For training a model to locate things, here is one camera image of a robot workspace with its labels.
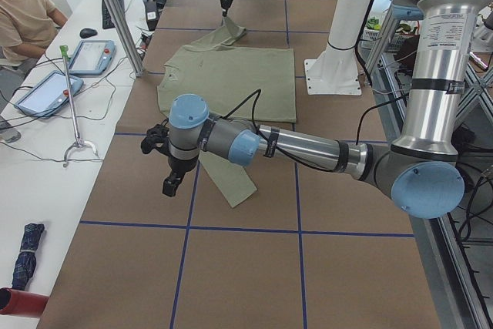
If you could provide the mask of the near teach pendant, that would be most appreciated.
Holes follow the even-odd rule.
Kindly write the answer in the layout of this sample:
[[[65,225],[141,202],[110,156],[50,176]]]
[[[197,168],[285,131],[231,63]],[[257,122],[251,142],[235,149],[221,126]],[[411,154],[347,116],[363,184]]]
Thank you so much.
[[[19,99],[14,107],[27,116],[47,118],[68,103],[69,93],[65,74],[52,71]]]

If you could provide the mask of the aluminium frame post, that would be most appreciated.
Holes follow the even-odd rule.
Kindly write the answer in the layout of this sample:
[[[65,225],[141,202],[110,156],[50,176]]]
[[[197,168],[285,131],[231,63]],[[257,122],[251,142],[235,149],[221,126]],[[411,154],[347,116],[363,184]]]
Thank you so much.
[[[122,43],[122,47],[126,52],[126,56],[130,61],[132,69],[136,77],[140,77],[143,74],[143,62],[137,52],[136,46],[132,39],[131,32],[126,22],[125,12],[119,5],[118,0],[103,0],[109,14],[112,17],[113,24],[116,27],[119,40]]]

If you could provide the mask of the seated person beige shirt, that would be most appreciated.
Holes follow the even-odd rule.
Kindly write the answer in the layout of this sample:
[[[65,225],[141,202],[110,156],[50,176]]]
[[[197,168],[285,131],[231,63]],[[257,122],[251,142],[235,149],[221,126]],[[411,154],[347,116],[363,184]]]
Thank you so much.
[[[27,74],[68,21],[52,0],[1,0],[1,49]]]

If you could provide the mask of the folded blue umbrella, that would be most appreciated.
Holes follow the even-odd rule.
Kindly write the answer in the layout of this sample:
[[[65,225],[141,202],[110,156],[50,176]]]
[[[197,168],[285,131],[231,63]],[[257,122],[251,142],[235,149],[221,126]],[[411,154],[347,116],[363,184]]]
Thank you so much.
[[[35,253],[39,248],[44,231],[45,225],[43,223],[29,223],[24,226],[21,245],[12,273],[13,289],[25,290],[32,279],[37,265]]]

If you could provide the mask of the black power adapter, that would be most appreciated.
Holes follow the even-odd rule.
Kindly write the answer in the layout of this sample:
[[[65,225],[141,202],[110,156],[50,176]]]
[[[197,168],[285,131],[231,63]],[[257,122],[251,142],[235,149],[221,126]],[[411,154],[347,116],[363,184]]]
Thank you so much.
[[[154,31],[159,21],[159,12],[157,8],[157,4],[153,0],[147,0],[144,3],[144,7],[145,7],[147,28],[149,31]]]

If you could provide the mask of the far teach pendant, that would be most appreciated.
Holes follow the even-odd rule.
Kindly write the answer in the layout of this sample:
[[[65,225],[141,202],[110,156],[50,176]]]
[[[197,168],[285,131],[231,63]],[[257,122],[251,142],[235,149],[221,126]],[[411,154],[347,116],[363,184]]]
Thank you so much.
[[[82,40],[69,61],[74,76],[100,76],[109,67],[116,51],[113,40]]]

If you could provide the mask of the teach pendant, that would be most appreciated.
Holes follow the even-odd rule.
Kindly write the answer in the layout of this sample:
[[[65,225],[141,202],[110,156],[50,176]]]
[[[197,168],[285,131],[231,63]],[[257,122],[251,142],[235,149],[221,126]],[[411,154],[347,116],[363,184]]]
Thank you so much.
[[[19,99],[14,107],[27,116],[47,118],[68,103],[69,93],[65,74],[52,71]]]
[[[100,76],[109,67],[116,51],[113,40],[82,40],[69,61],[74,76]]]

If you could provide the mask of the metal reacher grabber stick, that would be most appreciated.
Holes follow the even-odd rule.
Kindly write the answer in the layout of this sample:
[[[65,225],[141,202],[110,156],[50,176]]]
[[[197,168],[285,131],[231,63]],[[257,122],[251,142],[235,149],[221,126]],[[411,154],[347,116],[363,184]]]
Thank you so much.
[[[97,159],[99,158],[99,154],[98,154],[98,150],[96,148],[95,143],[88,141],[88,140],[84,140],[81,137],[81,134],[79,131],[79,125],[78,125],[78,121],[77,121],[77,115],[76,115],[76,110],[75,110],[73,93],[72,93],[72,83],[71,83],[71,78],[70,78],[70,74],[69,74],[69,56],[68,56],[69,47],[67,45],[61,45],[61,46],[59,46],[59,49],[60,49],[62,60],[63,60],[65,81],[66,81],[67,93],[68,93],[68,97],[69,97],[69,107],[70,107],[70,111],[71,111],[72,126],[73,126],[74,138],[75,138],[74,143],[64,153],[62,165],[64,168],[66,168],[69,165],[69,153],[71,152],[72,149],[91,148],[93,154],[96,156]]]

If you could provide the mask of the red cylinder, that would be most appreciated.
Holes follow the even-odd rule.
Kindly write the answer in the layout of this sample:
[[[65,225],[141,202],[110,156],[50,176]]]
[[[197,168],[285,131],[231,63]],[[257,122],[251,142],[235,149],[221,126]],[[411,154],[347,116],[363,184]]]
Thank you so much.
[[[40,318],[49,297],[24,290],[1,289],[1,315]]]

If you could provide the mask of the black computer mouse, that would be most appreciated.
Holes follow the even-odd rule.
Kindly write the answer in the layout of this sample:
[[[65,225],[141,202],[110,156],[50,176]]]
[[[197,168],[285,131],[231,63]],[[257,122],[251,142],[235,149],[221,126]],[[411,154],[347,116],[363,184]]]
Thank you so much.
[[[83,28],[79,32],[79,37],[81,39],[87,39],[96,35],[98,35],[98,32],[95,29],[91,28]]]

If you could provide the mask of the olive green t-shirt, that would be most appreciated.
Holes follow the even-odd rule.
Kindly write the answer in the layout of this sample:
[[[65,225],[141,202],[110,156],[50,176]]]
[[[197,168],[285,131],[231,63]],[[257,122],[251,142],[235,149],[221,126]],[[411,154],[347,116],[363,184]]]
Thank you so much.
[[[224,18],[178,49],[157,88],[168,157],[197,158],[231,207],[257,190],[244,169],[260,144],[252,122],[297,119],[293,51],[237,46],[245,33]]]

